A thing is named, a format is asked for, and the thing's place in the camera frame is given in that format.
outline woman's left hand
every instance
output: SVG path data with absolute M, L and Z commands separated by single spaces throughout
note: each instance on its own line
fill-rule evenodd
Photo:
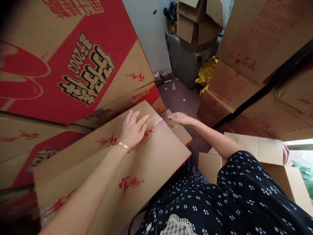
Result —
M 119 142 L 128 145 L 131 149 L 139 144 L 147 128 L 145 121 L 148 119 L 149 115 L 143 116 L 136 122 L 138 115 L 139 111 L 133 113 L 131 110 L 129 112 L 123 123 L 122 134 L 119 138 Z

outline gold bracelet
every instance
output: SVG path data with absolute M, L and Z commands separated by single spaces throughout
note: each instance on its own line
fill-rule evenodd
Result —
M 122 143 L 122 142 L 118 142 L 117 145 L 126 148 L 126 149 L 128 150 L 127 153 L 129 153 L 129 152 L 131 151 L 131 148 L 130 148 L 127 144 L 124 144 L 124 143 Z

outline polka dot dress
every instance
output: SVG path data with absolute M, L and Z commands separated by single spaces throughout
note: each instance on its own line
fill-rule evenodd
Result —
M 137 234 L 312 235 L 313 219 L 251 153 L 239 151 L 219 171 L 217 185 L 195 167 L 174 175 L 151 199 Z

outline hand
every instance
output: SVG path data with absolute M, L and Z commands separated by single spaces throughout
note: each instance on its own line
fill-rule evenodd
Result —
M 192 117 L 187 116 L 184 113 L 173 113 L 169 116 L 178 125 L 187 126 L 191 123 Z
M 133 113 L 133 111 L 131 110 L 129 112 L 123 123 L 122 134 L 119 138 L 119 142 L 128 145 L 131 149 L 139 144 L 147 128 L 147 124 L 145 124 L 145 121 L 148 119 L 149 115 L 143 116 L 136 123 L 138 115 L 139 111 Z

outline white wall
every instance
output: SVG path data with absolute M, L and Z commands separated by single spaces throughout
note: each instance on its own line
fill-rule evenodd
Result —
M 122 0 L 152 72 L 171 70 L 163 8 L 170 0 Z

